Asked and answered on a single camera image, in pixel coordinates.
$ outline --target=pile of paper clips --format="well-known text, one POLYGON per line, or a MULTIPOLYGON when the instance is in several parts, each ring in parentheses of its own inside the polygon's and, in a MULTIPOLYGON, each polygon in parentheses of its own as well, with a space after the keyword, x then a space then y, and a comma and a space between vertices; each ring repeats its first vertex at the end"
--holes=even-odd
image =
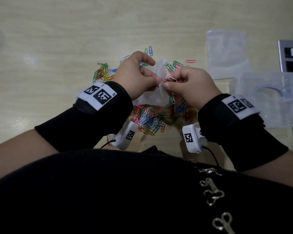
MULTIPOLYGON (((146 48, 144 53, 153 56, 152 47, 150 46, 149 49, 146 48)), ((120 64, 129 57, 130 55, 123 57, 120 64)), ((186 60, 185 62, 195 63, 196 60, 186 60)), ((101 67, 94 73, 93 82, 107 82, 113 80, 117 69, 109 69, 107 63, 98 63, 98 65, 101 67)), ((190 65, 183 65, 180 62, 174 61, 172 65, 166 63, 165 66, 168 72, 172 74, 172 72, 190 65)), ((162 80, 163 82, 177 82, 172 76, 167 76, 166 79, 162 80)), ((182 127, 184 125, 195 123, 197 120, 197 111, 190 106, 181 95, 171 92, 166 107, 154 105, 134 106, 129 119, 138 125, 139 131, 154 136, 159 130, 164 132, 166 125, 182 127)))

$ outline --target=hand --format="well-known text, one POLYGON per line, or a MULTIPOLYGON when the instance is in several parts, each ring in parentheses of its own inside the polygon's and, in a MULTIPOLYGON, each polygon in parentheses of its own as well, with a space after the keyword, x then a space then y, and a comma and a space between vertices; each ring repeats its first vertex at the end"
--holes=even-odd
POLYGON ((129 94, 131 100, 139 98, 145 91, 154 91, 160 83, 157 74, 140 66, 144 62, 151 66, 155 61, 147 54, 137 51, 118 67, 113 81, 119 83, 129 94))
POLYGON ((203 69, 184 67, 173 72, 171 76, 178 82, 166 82, 164 88, 181 94, 197 110, 221 94, 211 76, 203 69))

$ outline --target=person's right hand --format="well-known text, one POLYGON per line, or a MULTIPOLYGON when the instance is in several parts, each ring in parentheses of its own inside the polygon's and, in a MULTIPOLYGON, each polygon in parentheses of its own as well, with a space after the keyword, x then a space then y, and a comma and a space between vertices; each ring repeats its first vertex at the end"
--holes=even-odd
POLYGON ((181 94, 197 110, 200 110, 209 100, 221 94, 211 76, 203 69, 184 67, 173 72, 171 76, 178 82, 165 82, 164 88, 181 94))

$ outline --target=white sensor device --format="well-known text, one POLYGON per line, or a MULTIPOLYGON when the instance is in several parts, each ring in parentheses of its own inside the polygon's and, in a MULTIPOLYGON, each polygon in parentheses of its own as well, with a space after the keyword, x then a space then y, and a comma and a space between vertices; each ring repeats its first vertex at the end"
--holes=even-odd
POLYGON ((187 149, 190 153, 202 152, 202 146, 207 146, 207 139, 200 134, 199 123, 184 126, 182 133, 185 138, 187 149))
POLYGON ((137 130, 138 125, 136 123, 126 120, 123 128, 117 134, 111 134, 110 140, 116 140, 115 142, 111 142, 111 144, 118 149, 127 149, 137 130))

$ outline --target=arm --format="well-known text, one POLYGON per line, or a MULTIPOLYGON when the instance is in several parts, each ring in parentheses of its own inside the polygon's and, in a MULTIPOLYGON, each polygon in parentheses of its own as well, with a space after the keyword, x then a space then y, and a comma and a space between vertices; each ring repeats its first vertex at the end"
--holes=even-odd
POLYGON ((155 65, 142 52, 135 52, 118 68, 114 81, 106 84, 117 95, 99 110, 78 99, 72 108, 0 144, 0 178, 49 155, 76 149, 91 149, 107 134, 117 134, 130 115, 132 100, 158 84, 156 74, 140 67, 155 65))
POLYGON ((172 76, 185 83, 167 82, 166 89, 182 94, 199 110, 201 131, 209 141, 222 145, 238 172, 293 187, 293 152, 265 130, 259 115, 250 115, 220 129, 222 122, 211 111, 229 94, 222 94, 202 69, 183 68, 172 76))

